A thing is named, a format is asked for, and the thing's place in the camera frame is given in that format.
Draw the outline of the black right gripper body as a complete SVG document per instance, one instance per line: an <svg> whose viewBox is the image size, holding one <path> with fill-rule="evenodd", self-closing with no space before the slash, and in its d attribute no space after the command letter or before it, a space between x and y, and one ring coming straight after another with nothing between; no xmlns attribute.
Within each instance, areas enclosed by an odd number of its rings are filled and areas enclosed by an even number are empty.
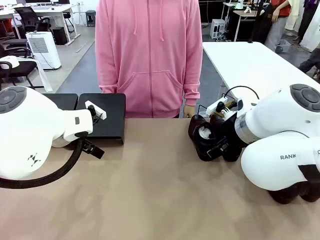
<svg viewBox="0 0 320 240"><path fill-rule="evenodd" d="M244 142L236 133L236 119L236 116L231 116L222 124L222 135L226 138L228 147L242 150L244 148Z"/></svg>

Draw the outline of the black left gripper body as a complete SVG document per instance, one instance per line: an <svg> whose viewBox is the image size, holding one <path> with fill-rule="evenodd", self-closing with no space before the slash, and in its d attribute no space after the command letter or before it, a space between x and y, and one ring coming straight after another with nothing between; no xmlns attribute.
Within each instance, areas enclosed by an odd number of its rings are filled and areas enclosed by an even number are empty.
<svg viewBox="0 0 320 240"><path fill-rule="evenodd" d="M86 137L81 137L81 149L82 150L93 150L93 143L86 139Z"/></svg>

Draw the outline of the person's left hand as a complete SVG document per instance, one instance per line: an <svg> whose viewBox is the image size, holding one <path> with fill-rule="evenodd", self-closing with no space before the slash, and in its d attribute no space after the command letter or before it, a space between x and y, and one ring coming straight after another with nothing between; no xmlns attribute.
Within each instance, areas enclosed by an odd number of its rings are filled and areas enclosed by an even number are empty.
<svg viewBox="0 0 320 240"><path fill-rule="evenodd" d="M183 117L184 118L192 118L196 114L196 107L185 105L183 108Z"/></svg>

